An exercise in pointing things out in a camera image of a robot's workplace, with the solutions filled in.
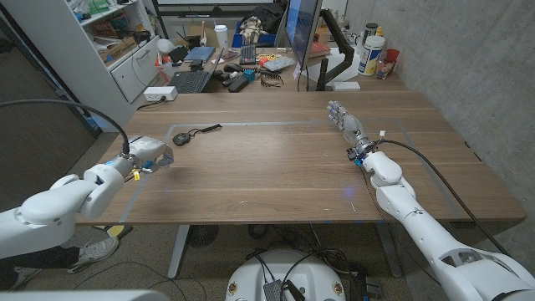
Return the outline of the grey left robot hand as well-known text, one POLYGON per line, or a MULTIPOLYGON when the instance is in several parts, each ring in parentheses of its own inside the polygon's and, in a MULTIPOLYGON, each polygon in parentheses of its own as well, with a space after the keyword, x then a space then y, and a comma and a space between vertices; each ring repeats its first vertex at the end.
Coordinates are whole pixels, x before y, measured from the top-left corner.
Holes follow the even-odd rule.
POLYGON ((128 142, 133 166, 144 173, 154 173, 174 163, 173 150, 161 140, 134 135, 128 142))

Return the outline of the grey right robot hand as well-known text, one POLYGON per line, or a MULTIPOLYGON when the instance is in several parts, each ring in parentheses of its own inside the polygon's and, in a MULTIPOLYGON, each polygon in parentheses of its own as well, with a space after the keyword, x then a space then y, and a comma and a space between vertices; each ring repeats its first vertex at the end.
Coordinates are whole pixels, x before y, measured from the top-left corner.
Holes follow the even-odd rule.
POLYGON ((374 151, 374 144, 364 131, 361 122, 350 114, 338 101, 330 100, 327 106, 329 118, 339 127, 344 139, 351 145, 348 158, 362 161, 374 151))

